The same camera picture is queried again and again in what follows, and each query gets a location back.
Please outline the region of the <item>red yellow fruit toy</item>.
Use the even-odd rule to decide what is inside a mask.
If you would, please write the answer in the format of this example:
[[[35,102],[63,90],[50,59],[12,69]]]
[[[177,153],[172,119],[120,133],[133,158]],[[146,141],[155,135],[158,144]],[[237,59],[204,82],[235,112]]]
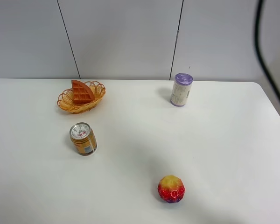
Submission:
[[[158,183],[157,190],[161,199],[167,203],[178,203],[185,194],[182,180],[174,175],[163,177]]]

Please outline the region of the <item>orange wicker basket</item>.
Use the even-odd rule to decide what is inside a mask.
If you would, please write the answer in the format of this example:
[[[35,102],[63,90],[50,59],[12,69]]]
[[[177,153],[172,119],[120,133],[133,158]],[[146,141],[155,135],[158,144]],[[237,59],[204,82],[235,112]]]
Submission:
[[[106,94],[105,86],[98,81],[84,82],[93,92],[95,100],[86,104],[74,104],[72,88],[64,90],[59,96],[57,106],[69,113],[80,114],[95,108]]]

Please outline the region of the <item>brown waffle wedge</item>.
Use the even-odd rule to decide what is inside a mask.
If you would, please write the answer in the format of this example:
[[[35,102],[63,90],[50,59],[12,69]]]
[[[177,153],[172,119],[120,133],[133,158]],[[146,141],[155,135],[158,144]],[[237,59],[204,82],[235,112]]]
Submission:
[[[71,84],[74,104],[86,104],[95,100],[93,92],[85,83],[72,80]]]

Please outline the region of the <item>gold drink can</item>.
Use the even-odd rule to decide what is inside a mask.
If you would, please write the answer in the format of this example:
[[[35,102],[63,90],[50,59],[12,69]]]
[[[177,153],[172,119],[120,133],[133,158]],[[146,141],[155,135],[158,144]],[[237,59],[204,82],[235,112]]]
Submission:
[[[70,129],[70,139],[80,155],[93,154],[97,149],[97,141],[92,128],[84,122],[76,123]]]

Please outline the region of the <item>white purple-capped cylinder bottle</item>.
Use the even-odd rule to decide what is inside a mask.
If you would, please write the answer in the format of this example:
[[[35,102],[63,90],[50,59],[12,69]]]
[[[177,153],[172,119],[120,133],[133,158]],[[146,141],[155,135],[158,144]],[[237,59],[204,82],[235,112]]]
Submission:
[[[186,73],[176,74],[171,93],[171,104],[177,107],[186,105],[192,83],[193,77],[191,75]]]

